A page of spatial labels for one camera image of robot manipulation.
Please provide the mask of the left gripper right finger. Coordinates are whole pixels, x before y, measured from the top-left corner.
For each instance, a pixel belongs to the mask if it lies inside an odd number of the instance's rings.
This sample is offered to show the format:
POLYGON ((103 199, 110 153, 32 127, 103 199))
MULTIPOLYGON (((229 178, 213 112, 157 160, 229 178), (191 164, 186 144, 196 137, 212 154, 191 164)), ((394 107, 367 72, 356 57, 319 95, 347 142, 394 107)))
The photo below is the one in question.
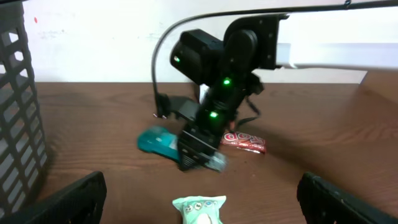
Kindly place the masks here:
POLYGON ((305 172, 300 179, 297 200, 309 224, 397 224, 396 217, 311 172, 305 172))

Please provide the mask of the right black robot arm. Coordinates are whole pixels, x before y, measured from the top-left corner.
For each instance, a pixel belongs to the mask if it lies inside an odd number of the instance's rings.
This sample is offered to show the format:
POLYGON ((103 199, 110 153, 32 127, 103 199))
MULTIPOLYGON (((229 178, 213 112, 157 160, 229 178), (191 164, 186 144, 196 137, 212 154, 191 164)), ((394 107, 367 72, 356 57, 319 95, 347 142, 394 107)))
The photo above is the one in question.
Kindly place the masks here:
POLYGON ((283 14, 244 17, 232 22, 222 39, 194 29, 181 33, 170 53, 170 64, 208 92, 201 103, 184 99, 169 110, 186 120, 178 135, 178 166, 223 170, 218 152, 224 132, 244 124, 237 110, 264 87, 255 69, 340 68, 396 70, 397 45, 385 43, 294 43, 278 45, 283 14))

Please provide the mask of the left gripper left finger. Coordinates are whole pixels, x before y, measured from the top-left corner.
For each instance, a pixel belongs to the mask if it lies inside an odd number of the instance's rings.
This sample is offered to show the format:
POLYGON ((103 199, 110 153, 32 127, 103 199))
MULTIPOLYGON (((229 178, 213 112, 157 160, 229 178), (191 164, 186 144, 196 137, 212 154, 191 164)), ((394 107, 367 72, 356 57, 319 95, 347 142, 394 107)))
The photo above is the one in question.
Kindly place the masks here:
POLYGON ((99 224, 106 195, 103 173, 92 172, 43 201, 1 219, 1 224, 99 224))

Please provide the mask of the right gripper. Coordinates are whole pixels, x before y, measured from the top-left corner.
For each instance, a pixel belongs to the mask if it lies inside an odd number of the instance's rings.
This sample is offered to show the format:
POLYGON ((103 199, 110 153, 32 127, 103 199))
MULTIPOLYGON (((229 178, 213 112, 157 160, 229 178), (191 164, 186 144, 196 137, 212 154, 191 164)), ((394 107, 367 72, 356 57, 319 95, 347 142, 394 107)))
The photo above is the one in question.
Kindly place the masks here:
POLYGON ((199 166, 215 171, 224 170, 224 155, 218 151, 221 135, 201 132, 196 126, 186 124, 177 138, 178 166, 182 171, 199 166))

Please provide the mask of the red chocolate bar wrapper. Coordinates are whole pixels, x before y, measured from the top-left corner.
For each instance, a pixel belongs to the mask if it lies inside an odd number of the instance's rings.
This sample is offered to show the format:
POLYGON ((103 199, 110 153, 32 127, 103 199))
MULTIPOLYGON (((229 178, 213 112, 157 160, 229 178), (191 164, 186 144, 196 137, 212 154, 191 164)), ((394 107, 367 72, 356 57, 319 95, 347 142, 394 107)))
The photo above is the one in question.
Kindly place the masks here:
POLYGON ((241 132, 224 133, 221 144, 255 153, 266 153, 266 141, 263 138, 241 132))

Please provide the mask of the grey plastic shopping basket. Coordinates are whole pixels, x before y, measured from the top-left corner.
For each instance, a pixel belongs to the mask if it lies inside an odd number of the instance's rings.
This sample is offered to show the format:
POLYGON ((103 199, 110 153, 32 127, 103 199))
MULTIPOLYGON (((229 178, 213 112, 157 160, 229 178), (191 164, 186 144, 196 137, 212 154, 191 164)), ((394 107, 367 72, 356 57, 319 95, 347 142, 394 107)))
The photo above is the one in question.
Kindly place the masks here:
POLYGON ((1 1, 1 217, 32 203, 48 154, 22 1, 1 1))

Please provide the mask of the light blue tissue pack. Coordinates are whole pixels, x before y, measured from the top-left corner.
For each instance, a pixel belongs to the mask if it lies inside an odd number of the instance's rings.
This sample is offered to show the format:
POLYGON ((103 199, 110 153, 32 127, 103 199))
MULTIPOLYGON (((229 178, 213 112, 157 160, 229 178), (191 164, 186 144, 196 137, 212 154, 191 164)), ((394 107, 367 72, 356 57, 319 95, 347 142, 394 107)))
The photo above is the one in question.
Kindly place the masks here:
POLYGON ((226 196, 189 196, 177 198, 172 205, 181 213, 183 224, 223 224, 220 208, 226 196))

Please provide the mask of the blue mouthwash bottle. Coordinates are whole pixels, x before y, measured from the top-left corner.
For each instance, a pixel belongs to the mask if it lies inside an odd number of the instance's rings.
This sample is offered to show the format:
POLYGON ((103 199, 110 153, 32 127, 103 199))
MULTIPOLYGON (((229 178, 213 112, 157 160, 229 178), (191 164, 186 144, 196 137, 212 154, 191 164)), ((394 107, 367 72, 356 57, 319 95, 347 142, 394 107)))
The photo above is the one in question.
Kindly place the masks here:
POLYGON ((145 130, 137 139, 137 146, 140 150, 148 153, 158 154, 176 162, 182 171, 206 167, 221 172, 227 165, 226 157, 216 152, 208 162, 200 164, 193 159, 180 156, 177 150, 177 135, 170 133, 161 126, 153 126, 145 130))

